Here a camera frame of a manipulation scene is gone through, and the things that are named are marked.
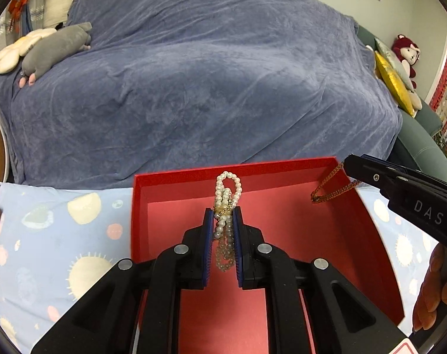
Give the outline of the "person's right hand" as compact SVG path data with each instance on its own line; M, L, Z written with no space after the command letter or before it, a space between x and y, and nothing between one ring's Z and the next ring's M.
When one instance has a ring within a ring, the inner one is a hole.
M430 329L436 321L440 302L447 305L447 281L443 283L441 278L444 261L445 248L437 244L430 256L430 265L413 309L413 332Z

